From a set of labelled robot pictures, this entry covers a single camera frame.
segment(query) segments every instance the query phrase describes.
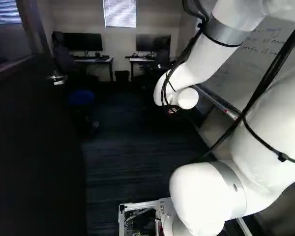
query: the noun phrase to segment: keyboard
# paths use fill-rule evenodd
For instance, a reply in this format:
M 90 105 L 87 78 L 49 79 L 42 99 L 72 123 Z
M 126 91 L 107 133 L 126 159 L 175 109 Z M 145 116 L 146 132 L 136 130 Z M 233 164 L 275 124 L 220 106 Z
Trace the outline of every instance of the keyboard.
M 72 56 L 72 57 L 74 59 L 98 59 L 98 60 L 105 60 L 109 58 L 109 56 L 101 56 L 101 57 Z

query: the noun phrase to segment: door handle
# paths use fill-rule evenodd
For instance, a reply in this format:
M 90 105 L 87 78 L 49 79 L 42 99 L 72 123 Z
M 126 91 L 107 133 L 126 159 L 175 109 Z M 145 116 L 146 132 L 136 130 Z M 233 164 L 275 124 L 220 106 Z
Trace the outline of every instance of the door handle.
M 47 79 L 53 80 L 54 85 L 63 85 L 68 77 L 66 75 L 51 75 L 47 76 Z

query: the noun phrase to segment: trash can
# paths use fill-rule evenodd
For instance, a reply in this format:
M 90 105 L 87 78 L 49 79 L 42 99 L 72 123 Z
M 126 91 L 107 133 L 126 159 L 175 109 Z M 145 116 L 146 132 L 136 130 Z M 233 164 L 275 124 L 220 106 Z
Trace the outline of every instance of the trash can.
M 116 82 L 119 85 L 128 85 L 129 84 L 129 75 L 128 70 L 117 70 L 115 71 Z

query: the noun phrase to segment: blue stool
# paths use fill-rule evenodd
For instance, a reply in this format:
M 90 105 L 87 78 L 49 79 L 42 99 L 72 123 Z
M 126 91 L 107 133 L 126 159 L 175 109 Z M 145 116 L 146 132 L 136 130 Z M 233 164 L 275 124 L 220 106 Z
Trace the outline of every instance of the blue stool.
M 76 90 L 68 96 L 68 103 L 71 106 L 88 106 L 95 100 L 95 95 L 88 90 Z
M 68 95 L 74 126 L 80 135 L 91 134 L 99 127 L 99 122 L 91 122 L 88 118 L 90 106 L 94 101 L 94 93 L 88 90 L 76 90 Z

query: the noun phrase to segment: black cable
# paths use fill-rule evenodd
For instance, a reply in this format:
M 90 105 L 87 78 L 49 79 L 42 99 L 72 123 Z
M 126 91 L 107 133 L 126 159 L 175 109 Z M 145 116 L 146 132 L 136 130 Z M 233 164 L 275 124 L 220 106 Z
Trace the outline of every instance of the black cable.
M 205 17 L 197 12 L 194 12 L 192 11 L 190 8 L 189 8 L 189 5 L 188 5 L 188 0 L 181 0 L 181 3 L 182 3 L 182 8 L 183 10 L 191 15 L 191 16 L 194 16 L 194 17 L 197 17 L 197 18 L 200 18 L 202 23 L 204 23 L 206 21 Z
M 189 8 L 187 1 L 188 0 L 182 0 L 182 7 L 183 7 L 183 9 L 188 14 L 200 18 L 202 20 L 202 23 L 200 25 L 202 25 L 204 27 L 204 25 L 208 22 L 208 14 L 207 14 L 207 12 L 204 10 L 204 8 L 202 7 L 201 3 L 198 2 L 198 1 L 195 2 L 196 7 L 198 8 L 198 10 L 200 12 L 203 13 L 203 15 L 193 12 Z M 202 30 L 203 30 L 202 28 L 203 27 L 201 27 L 198 30 L 198 32 L 196 33 L 196 35 L 193 38 L 191 38 L 191 40 L 189 41 L 188 46 L 182 51 L 181 55 L 177 58 L 177 60 L 175 61 L 173 67 L 171 68 L 170 72 L 169 73 L 166 72 L 166 78 L 164 80 L 164 83 L 163 83 L 163 86 L 162 86 L 162 89 L 161 89 L 161 103 L 162 103 L 162 106 L 163 107 L 165 106 L 165 103 L 166 103 L 166 106 L 169 106 L 170 105 L 170 103 L 168 102 L 168 99 L 166 97 L 166 87 L 167 87 L 167 84 L 169 83 L 170 86 L 171 86 L 171 88 L 173 89 L 173 91 L 176 91 L 174 89 L 174 87 L 172 86 L 172 84 L 169 82 L 169 79 L 170 79 L 171 75 L 174 73 L 174 71 L 178 68 L 178 66 L 185 61 L 186 57 L 189 56 L 189 54 L 190 54 L 190 52 L 192 50 L 192 47 L 194 46 L 194 44 L 196 43 L 197 39 L 199 38 L 199 36 L 202 33 Z M 164 110 L 165 110 L 166 113 L 168 113 L 168 109 L 166 107 L 164 108 Z M 174 111 L 172 108 L 170 108 L 170 110 L 172 111 L 173 114 L 176 114 L 176 111 Z
M 255 139 L 257 139 L 263 146 L 265 146 L 267 149 L 269 149 L 270 151 L 274 152 L 277 157 L 278 160 L 281 162 L 285 162 L 285 161 L 290 161 L 293 162 L 295 164 L 295 159 L 290 158 L 288 155 L 286 155 L 285 153 L 275 149 L 274 147 L 272 147 L 270 144 L 268 144 L 266 141 L 264 141 L 262 138 L 260 138 L 253 130 L 252 128 L 250 128 L 250 126 L 247 123 L 246 118 L 243 118 L 243 123 L 246 127 L 246 129 L 250 132 L 250 134 L 252 136 L 254 136 Z
M 200 11 L 200 13 L 204 16 L 205 22 L 208 22 L 209 21 L 208 13 L 204 9 L 204 7 L 202 6 L 202 4 L 200 3 L 200 0 L 193 0 L 193 2 L 195 3 L 195 5 L 196 5 L 197 9 Z
M 266 71 L 265 75 L 263 76 L 262 80 L 258 84 L 256 90 L 254 91 L 253 95 L 251 96 L 250 100 L 248 101 L 246 107 L 243 109 L 242 113 L 239 115 L 237 120 L 229 127 L 226 132 L 215 142 L 215 144 L 200 158 L 196 157 L 191 160 L 191 163 L 194 163 L 198 160 L 209 155 L 212 151 L 217 149 L 221 143 L 223 143 L 235 130 L 235 128 L 239 125 L 239 123 L 243 120 L 243 118 L 247 115 L 248 111 L 252 107 L 252 105 L 256 102 L 256 100 L 264 93 L 267 87 L 271 84 L 279 70 L 281 69 L 282 65 L 284 64 L 285 60 L 291 53 L 292 49 L 295 46 L 295 30 L 292 32 L 290 37 L 284 43 L 283 47 L 271 63 L 270 67 Z

